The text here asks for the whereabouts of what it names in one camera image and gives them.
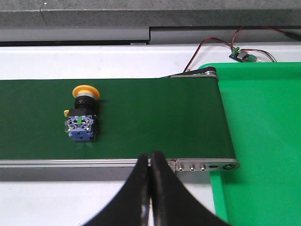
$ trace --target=yellow mushroom button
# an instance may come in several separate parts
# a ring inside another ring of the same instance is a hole
[[[72,95],[74,97],[77,97],[81,93],[89,93],[89,94],[93,95],[95,100],[99,99],[99,97],[100,97],[99,91],[95,87],[89,86],[89,85],[77,86],[72,91]]]

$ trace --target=blue switch block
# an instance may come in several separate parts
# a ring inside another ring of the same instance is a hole
[[[95,118],[92,115],[69,117],[65,131],[75,141],[90,141],[95,138]]]
[[[69,132],[69,136],[75,141],[89,141],[93,137],[93,131],[87,133],[84,129],[74,129]]]

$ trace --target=green terminal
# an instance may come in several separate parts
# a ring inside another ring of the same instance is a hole
[[[250,54],[249,57],[248,57],[248,61],[250,61],[250,62],[256,62],[257,61],[257,57],[254,56],[254,55],[252,55],[252,54]]]

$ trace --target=metal ledge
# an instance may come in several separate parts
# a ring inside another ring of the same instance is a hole
[[[1,181],[112,181],[125,180],[137,159],[3,160]],[[168,159],[173,171],[223,171],[235,159]]]

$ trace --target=green tray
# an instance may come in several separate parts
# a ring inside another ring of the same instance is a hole
[[[209,65],[241,164],[211,172],[217,215],[234,226],[300,226],[301,63]]]

